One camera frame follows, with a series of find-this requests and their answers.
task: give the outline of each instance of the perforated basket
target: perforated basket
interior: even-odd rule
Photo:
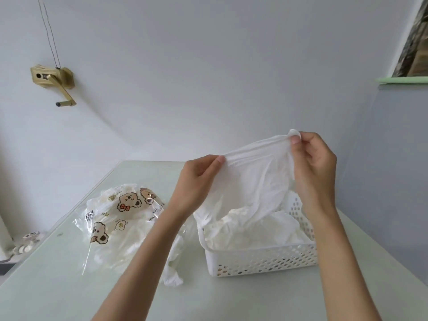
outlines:
[[[204,232],[198,228],[199,241],[205,249],[210,275],[215,277],[240,276],[318,264],[314,230],[302,212],[302,202],[296,193],[288,196],[286,208],[287,212],[299,222],[300,228],[308,238],[312,240],[310,243],[263,249],[218,251],[208,248]]]

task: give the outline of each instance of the forearm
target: forearm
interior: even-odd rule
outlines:
[[[184,221],[167,208],[92,321],[145,320],[169,251]]]
[[[314,231],[329,321],[380,321],[337,211],[317,216]]]

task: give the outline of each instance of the table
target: table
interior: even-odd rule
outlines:
[[[82,201],[124,183],[150,187],[167,201],[180,162],[123,161]],[[74,209],[0,286],[0,320],[90,320],[119,275],[81,275],[88,243]],[[428,319],[428,288],[340,213],[384,320]],[[326,320],[318,267],[212,278],[195,236],[178,266],[184,284],[159,285],[147,320]]]

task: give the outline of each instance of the wire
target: wire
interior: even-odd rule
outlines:
[[[56,51],[55,39],[54,39],[54,36],[53,36],[54,34],[52,33],[52,27],[51,27],[51,24],[49,23],[49,17],[47,15],[47,10],[46,10],[46,6],[45,6],[45,0],[43,0],[43,7],[45,8],[47,23],[49,25],[49,28],[51,28],[52,40],[53,40],[53,45],[55,47],[56,57],[58,58],[58,64],[56,63],[55,55],[54,55],[54,52],[53,52],[54,50],[52,49],[51,39],[49,38],[49,32],[47,30],[45,18],[43,17],[43,11],[41,9],[40,0],[37,0],[37,2],[39,3],[39,9],[40,9],[40,14],[41,14],[41,19],[43,20],[43,25],[45,26],[46,36],[47,36],[47,42],[49,43],[49,47],[51,48],[52,57],[54,59],[53,61],[55,62],[55,67],[58,67],[58,65],[59,65],[59,68],[61,68],[60,58],[58,57],[58,52]]]
[[[55,53],[56,53],[56,58],[58,59],[58,65],[61,68],[61,63],[60,63],[60,58],[58,57],[58,51],[56,50],[56,44],[55,44],[55,38],[54,38],[54,33],[52,32],[52,27],[51,27],[51,23],[49,22],[49,16],[47,15],[47,10],[46,10],[46,5],[45,5],[45,0],[43,0],[43,7],[45,8],[45,14],[46,14],[46,20],[47,20],[47,24],[49,25],[49,29],[51,30],[51,35],[52,35],[52,41],[53,41],[53,47],[55,48]]]

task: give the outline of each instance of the crumpled plastic bag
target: crumpled plastic bag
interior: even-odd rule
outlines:
[[[194,213],[210,249],[261,249],[311,240],[284,206],[294,180],[290,136],[261,140],[225,155],[208,196]]]
[[[74,223],[88,238],[88,256],[83,272],[102,268],[123,273],[146,238],[164,203],[150,189],[125,184],[104,191],[98,198],[89,199],[86,209],[78,213]],[[177,286],[183,280],[174,263],[182,252],[182,226],[174,239],[160,282]]]

